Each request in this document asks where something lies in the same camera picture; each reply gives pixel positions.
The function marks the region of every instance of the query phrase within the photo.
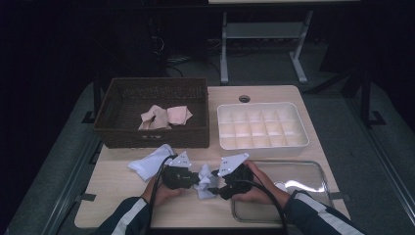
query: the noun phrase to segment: cable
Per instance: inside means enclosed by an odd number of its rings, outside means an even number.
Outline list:
[[[150,231],[150,226],[152,224],[153,207],[154,207],[154,204],[155,204],[155,201],[156,201],[156,193],[157,193],[157,190],[159,189],[159,181],[160,181],[160,176],[161,176],[161,172],[162,172],[162,169],[164,167],[164,164],[165,164],[165,162],[167,162],[167,160],[175,159],[176,157],[177,157],[177,155],[168,156],[167,158],[165,158],[162,161],[158,172],[156,173],[156,179],[155,179],[155,184],[153,185],[152,197],[150,198],[150,202],[149,202],[150,218],[149,218],[149,222],[147,223],[146,230],[145,230],[144,234],[150,234],[149,231]]]
[[[264,186],[258,183],[255,183],[249,180],[234,180],[231,183],[248,183],[258,188],[259,190],[262,190],[262,192],[264,192],[268,196],[268,198],[272,201],[272,203],[274,204],[275,208],[278,211],[278,214],[280,215],[281,222],[283,223],[283,233],[288,234],[287,221],[284,216],[283,209],[281,208],[281,205],[278,203],[278,200],[274,197],[274,195],[271,192],[269,192],[268,189],[266,189]]]

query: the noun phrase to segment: striped sleeve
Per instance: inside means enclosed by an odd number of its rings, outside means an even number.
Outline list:
[[[363,234],[339,211],[296,191],[287,202],[284,213],[304,234]]]
[[[94,234],[140,234],[149,219],[150,212],[147,202],[142,198],[128,198],[98,227]]]

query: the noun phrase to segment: wicker basket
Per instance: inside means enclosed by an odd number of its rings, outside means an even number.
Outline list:
[[[153,105],[168,109],[187,106],[185,125],[171,129],[138,130],[141,115]],[[204,78],[114,78],[94,124],[109,148],[207,148],[209,145],[208,87]]]

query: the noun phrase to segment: crumpled cloth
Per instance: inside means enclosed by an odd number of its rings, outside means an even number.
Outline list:
[[[168,156],[173,155],[174,152],[171,147],[168,144],[163,144],[146,158],[129,163],[128,167],[137,171],[137,174],[144,181],[148,181],[157,173],[162,161]]]
[[[138,129],[170,129],[170,124],[184,125],[192,116],[187,106],[177,106],[167,110],[154,105],[150,110],[141,115],[143,122]]]
[[[199,199],[214,198],[216,195],[210,193],[208,188],[217,188],[219,184],[219,178],[212,175],[208,164],[204,164],[199,172],[199,184],[195,184],[193,187],[198,190]]]

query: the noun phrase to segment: metal stand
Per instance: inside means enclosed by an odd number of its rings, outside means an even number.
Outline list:
[[[229,23],[227,22],[226,12],[223,13],[220,83],[224,85],[229,82],[228,64],[226,61],[227,38],[297,38],[299,44],[295,51],[290,52],[290,58],[299,81],[307,83],[299,57],[312,14],[312,11],[308,11],[304,21],[297,23]]]

